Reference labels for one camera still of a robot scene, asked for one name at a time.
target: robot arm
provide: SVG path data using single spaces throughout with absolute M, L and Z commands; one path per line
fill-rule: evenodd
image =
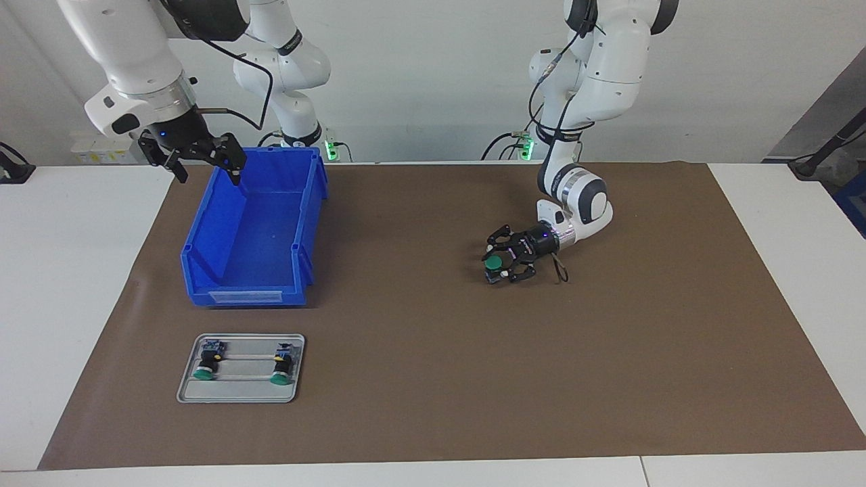
M 569 49 L 559 54 L 544 49 L 530 63 L 530 75 L 545 102 L 537 133 L 549 145 L 538 186 L 556 203 L 538 202 L 539 222 L 530 230 L 513 233 L 506 225 L 490 236 L 483 258 L 489 282 L 532 277 L 537 259 L 547 254 L 557 258 L 559 251 L 611 222 L 606 183 L 575 162 L 574 150 L 584 129 L 616 118 L 634 104 L 650 36 L 668 28 L 678 3 L 565 0 L 565 21 L 573 36 Z M 497 252 L 510 257 L 508 266 Z
M 247 58 L 274 77 L 270 106 L 280 122 L 284 145 L 324 146 L 326 129 L 316 118 L 313 103 L 299 90 L 324 85 L 331 76 L 330 61 L 304 38 L 284 0 L 251 0 L 250 8 L 247 36 L 269 44 L 271 49 L 250 51 Z M 234 71 L 238 84 L 265 98 L 268 77 L 262 71 L 238 61 Z
M 232 36 L 242 34 L 249 22 L 249 6 L 237 0 L 163 2 L 175 8 L 172 14 L 187 36 L 234 40 Z M 85 104 L 87 115 L 101 132 L 110 137 L 131 134 L 152 165 L 164 166 L 182 182 L 186 172 L 181 159 L 206 161 L 239 182 L 246 156 L 231 133 L 214 137 L 208 131 L 183 67 L 168 49 L 152 3 L 57 3 L 87 52 L 106 72 L 108 85 Z M 194 16 L 202 11 L 215 13 Z

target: gray tray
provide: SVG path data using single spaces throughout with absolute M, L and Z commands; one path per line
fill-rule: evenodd
M 207 340 L 226 344 L 223 359 L 213 380 L 198 380 L 193 373 L 201 359 Z M 274 353 L 280 343 L 294 346 L 294 365 L 286 386 L 270 383 L 274 370 Z M 306 340 L 301 334 L 202 334 L 192 346 L 184 377 L 178 389 L 182 403 L 280 403 L 294 399 L 301 373 L 301 359 Z

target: blue plastic bin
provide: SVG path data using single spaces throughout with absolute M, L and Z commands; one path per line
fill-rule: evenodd
M 180 260 L 186 291 L 198 306 L 307 304 L 313 239 L 327 175 L 319 149 L 245 149 L 234 186 L 210 176 Z

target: white table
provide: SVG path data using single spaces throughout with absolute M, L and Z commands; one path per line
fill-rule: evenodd
M 866 241 L 820 185 L 784 166 L 711 169 L 864 428 Z M 170 182 L 150 167 L 43 167 L 0 186 L 0 486 L 866 485 L 862 451 L 33 472 Z M 59 370 L 44 360 L 58 349 Z

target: green button component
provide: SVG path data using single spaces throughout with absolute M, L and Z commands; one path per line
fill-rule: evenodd
M 198 369 L 196 372 L 192 373 L 192 376 L 198 380 L 213 380 L 214 374 L 207 370 Z
M 484 261 L 484 267 L 486 267 L 487 270 L 490 270 L 490 271 L 502 269 L 502 257 L 500 257 L 500 256 L 488 257 L 488 260 Z
M 276 384 L 277 386 L 288 386 L 288 377 L 281 373 L 275 373 L 274 375 L 271 375 L 271 384 Z

